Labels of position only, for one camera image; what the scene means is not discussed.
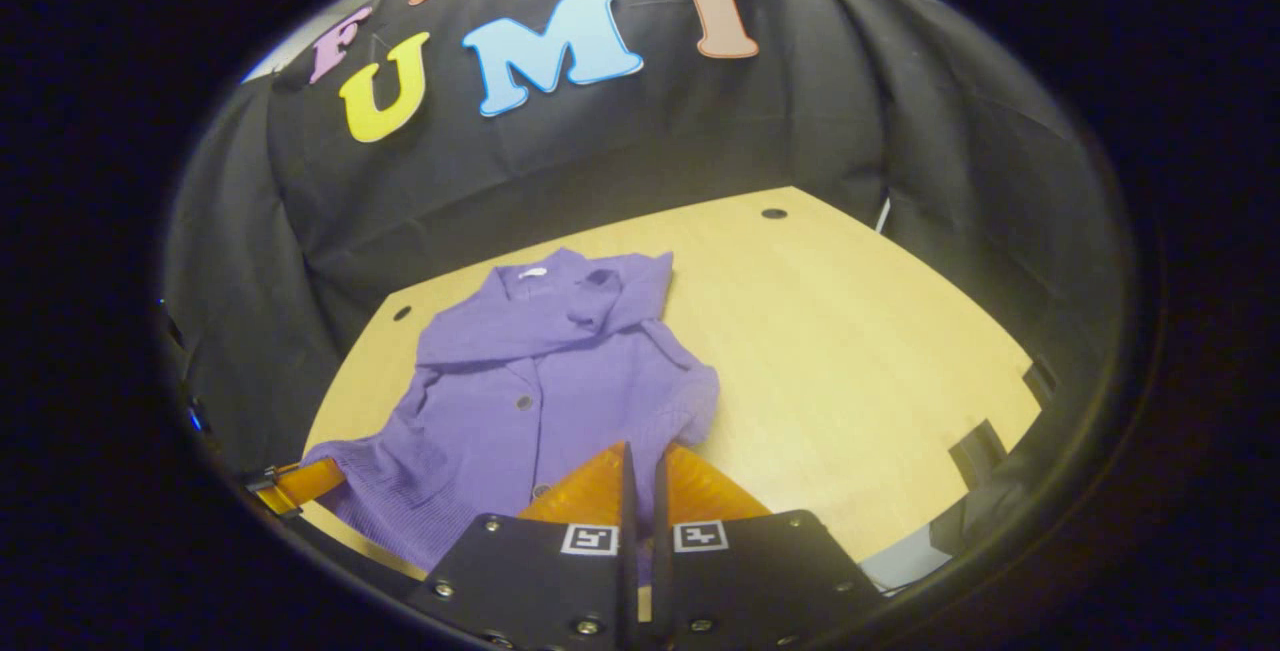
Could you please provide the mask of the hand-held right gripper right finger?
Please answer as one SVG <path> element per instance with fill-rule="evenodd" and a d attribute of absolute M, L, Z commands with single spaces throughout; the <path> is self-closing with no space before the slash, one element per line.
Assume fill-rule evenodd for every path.
<path fill-rule="evenodd" d="M 771 512 L 677 443 L 657 468 L 654 532 L 660 651 L 812 651 L 886 602 L 818 515 Z"/>

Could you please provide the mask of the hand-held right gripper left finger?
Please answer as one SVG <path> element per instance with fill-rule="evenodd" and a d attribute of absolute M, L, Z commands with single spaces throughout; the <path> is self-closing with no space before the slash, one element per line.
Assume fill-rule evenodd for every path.
<path fill-rule="evenodd" d="M 636 632 L 636 489 L 614 443 L 518 515 L 475 515 L 407 604 L 471 651 L 625 651 Z"/>

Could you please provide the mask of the purple button shirt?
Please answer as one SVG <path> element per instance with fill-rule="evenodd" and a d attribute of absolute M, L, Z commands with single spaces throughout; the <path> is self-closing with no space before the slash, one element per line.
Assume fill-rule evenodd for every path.
<path fill-rule="evenodd" d="M 658 460 L 703 443 L 721 382 L 662 320 L 672 255 L 554 251 L 499 265 L 419 336 L 413 376 L 379 432 L 319 443 L 344 482 L 319 503 L 421 570 L 475 515 L 516 515 L 614 443 L 630 446 L 637 519 Z"/>

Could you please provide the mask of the black backdrop cloth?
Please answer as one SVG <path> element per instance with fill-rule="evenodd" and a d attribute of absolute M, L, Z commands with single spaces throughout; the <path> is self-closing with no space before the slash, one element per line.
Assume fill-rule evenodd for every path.
<path fill-rule="evenodd" d="M 1047 420 L 969 492 L 970 541 L 1046 509 L 1132 318 L 1093 130 L 943 0 L 616 0 L 645 67 L 485 122 L 466 31 L 553 0 L 352 0 L 218 104 L 163 253 L 212 455 L 300 451 L 321 385 L 394 286 L 518 242 L 794 182 L 969 292 L 1030 347 Z"/>

